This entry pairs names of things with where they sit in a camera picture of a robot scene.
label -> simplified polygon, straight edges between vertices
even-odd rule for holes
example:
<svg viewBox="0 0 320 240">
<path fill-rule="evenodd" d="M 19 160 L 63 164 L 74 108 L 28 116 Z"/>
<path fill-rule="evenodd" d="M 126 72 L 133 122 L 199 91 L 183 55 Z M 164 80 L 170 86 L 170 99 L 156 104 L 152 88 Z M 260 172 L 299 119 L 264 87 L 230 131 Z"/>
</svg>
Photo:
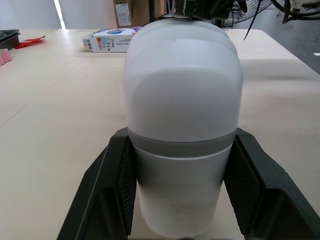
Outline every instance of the label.
<svg viewBox="0 0 320 240">
<path fill-rule="evenodd" d="M 115 10 L 116 10 L 116 15 L 118 17 L 118 23 L 120 27 L 131 25 L 128 3 L 116 4 Z"/>
</svg>

cardboard box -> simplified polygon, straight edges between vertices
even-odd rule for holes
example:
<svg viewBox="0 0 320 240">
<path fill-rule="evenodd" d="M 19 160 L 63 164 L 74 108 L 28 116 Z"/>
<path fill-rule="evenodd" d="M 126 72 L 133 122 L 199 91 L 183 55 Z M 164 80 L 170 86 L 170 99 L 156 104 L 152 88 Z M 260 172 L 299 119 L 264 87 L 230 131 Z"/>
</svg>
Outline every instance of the cardboard box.
<svg viewBox="0 0 320 240">
<path fill-rule="evenodd" d="M 141 27 L 100 29 L 82 38 L 84 49 L 94 53 L 126 53 Z"/>
<path fill-rule="evenodd" d="M 118 28 L 144 26 L 150 22 L 149 0 L 113 0 Z"/>
</svg>

gray band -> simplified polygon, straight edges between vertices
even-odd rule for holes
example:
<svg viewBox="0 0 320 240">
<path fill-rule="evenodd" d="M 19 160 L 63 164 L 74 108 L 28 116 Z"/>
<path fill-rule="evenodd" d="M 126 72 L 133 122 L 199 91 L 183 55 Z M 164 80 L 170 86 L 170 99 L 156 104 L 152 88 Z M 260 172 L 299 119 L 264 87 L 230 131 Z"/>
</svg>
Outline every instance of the gray band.
<svg viewBox="0 0 320 240">
<path fill-rule="evenodd" d="M 170 142 L 140 136 L 128 129 L 130 140 L 138 148 L 151 154 L 173 158 L 201 157 L 219 152 L 233 143 L 236 131 L 237 129 L 228 135 L 212 140 Z"/>
</svg>

black tray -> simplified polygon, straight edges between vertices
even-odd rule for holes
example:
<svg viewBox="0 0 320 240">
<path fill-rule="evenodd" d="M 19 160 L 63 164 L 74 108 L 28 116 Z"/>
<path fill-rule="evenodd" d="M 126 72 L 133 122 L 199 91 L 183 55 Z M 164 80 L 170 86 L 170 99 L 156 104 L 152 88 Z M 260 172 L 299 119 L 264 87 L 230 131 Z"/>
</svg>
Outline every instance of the black tray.
<svg viewBox="0 0 320 240">
<path fill-rule="evenodd" d="M 0 37 L 0 49 L 11 50 L 20 43 L 19 42 L 20 32 L 18 29 L 0 30 L 0 32 L 3 32 L 4 34 L 6 34 L 5 36 Z"/>
</svg>

red object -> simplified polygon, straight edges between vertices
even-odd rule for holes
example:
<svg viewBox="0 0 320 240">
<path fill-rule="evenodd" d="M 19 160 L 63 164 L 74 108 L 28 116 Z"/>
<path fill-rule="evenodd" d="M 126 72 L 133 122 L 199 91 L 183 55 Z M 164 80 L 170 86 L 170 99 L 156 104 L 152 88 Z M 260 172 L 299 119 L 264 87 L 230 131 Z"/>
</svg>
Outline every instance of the red object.
<svg viewBox="0 0 320 240">
<path fill-rule="evenodd" d="M 42 39 L 44 39 L 46 37 L 46 35 L 42 36 L 42 37 L 38 37 L 38 38 L 34 38 L 34 39 L 27 39 L 27 40 L 24 40 L 22 42 L 20 42 L 19 45 L 17 45 L 15 47 L 15 49 L 22 49 L 22 48 L 25 48 L 25 47 L 28 47 L 30 44 L 35 44 L 35 43 L 38 43 L 40 42 Z"/>
</svg>

